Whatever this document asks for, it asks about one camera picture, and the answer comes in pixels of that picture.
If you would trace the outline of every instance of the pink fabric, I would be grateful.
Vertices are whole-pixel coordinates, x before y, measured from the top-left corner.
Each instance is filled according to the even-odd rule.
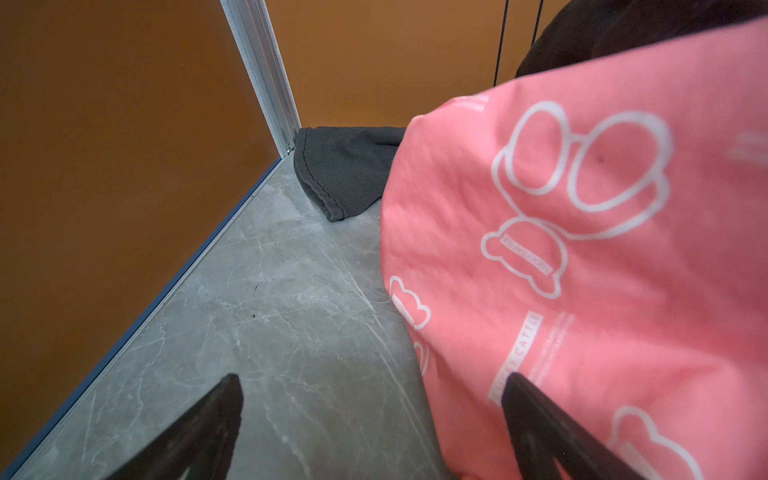
[[[519,371],[647,478],[766,478],[767,45],[760,19],[413,119],[382,271],[452,470],[519,478]]]

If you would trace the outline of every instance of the black object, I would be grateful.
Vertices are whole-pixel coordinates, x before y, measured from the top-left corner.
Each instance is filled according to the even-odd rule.
[[[330,222],[360,215],[384,194],[405,128],[302,128],[293,168]]]
[[[571,0],[515,77],[565,67],[768,14],[768,0]]]
[[[243,390],[231,373],[105,480],[175,480],[185,472],[184,480],[224,480],[242,411]]]
[[[520,373],[507,379],[502,408],[523,480],[643,480]]]

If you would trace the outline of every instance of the blue edge trim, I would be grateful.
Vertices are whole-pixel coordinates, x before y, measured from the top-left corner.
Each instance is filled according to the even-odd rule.
[[[243,204],[246,203],[246,201],[250,198],[251,195],[253,195],[253,192],[256,191],[256,189],[259,187],[259,185],[264,182],[267,175],[272,173],[272,170],[275,169],[278,163],[280,163],[280,158],[278,158],[275,163],[273,163],[268,169],[266,169],[266,172],[264,172],[264,175],[261,176],[261,178],[256,182],[253,187],[251,187],[250,190],[248,190],[248,194],[243,197],[243,199],[237,204],[235,208],[232,209],[232,211],[227,215],[227,218],[225,218],[221,223],[219,223],[219,226],[216,227],[216,230],[203,242],[203,245],[197,249],[197,252],[192,255],[192,258],[187,260],[187,262],[184,264],[183,267],[181,267],[181,271],[174,276],[174,278],[163,288],[163,291],[160,292],[160,295],[158,295],[152,303],[150,303],[150,306],[147,307],[147,309],[141,313],[141,315],[136,319],[133,325],[131,325],[131,328],[128,329],[126,333],[123,334],[122,337],[118,340],[118,342],[112,347],[112,349],[107,353],[107,355],[96,365],[96,368],[91,370],[91,373],[88,374],[87,377],[85,377],[85,380],[76,388],[76,390],[67,398],[67,400],[64,402],[64,405],[59,407],[59,409],[56,411],[56,413],[51,417],[48,422],[45,423],[43,428],[38,432],[37,435],[35,435],[34,438],[27,444],[27,446],[24,447],[24,450],[22,450],[21,453],[18,454],[18,456],[14,459],[13,462],[3,471],[3,473],[0,474],[0,480],[9,480],[21,467],[24,465],[24,462],[27,461],[27,458],[29,458],[30,455],[35,451],[35,449],[40,446],[42,441],[45,439],[46,436],[48,436],[49,433],[51,433],[51,430],[56,426],[56,424],[61,420],[64,415],[69,411],[70,408],[74,405],[75,402],[78,401],[80,396],[85,392],[85,390],[93,383],[94,380],[96,380],[96,377],[101,373],[102,370],[107,366],[107,364],[114,358],[115,355],[118,354],[121,348],[123,348],[123,345],[133,336],[134,333],[136,333],[136,330],[139,329],[139,327],[144,323],[144,321],[149,317],[149,315],[152,313],[152,311],[157,307],[160,302],[163,301],[163,298],[170,292],[170,289],[174,288],[174,285],[181,279],[181,277],[187,272],[187,270],[190,269],[192,264],[197,260],[197,258],[203,253],[203,251],[210,245],[212,241],[214,241],[214,238],[216,238],[216,235],[219,234],[219,232],[224,228],[224,226],[227,225],[227,222],[229,222],[232,217],[234,217],[234,214],[237,213],[237,211],[240,209],[240,207],[243,206]]]

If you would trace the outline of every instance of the metal frame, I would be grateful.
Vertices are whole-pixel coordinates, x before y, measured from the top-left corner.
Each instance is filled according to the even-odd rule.
[[[277,150],[285,157],[301,128],[264,0],[221,0]]]

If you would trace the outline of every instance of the white marble vein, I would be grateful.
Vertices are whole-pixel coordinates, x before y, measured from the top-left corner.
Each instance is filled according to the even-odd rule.
[[[327,223],[283,162],[14,478],[102,478],[229,372],[245,406],[228,478],[451,478],[379,217]]]

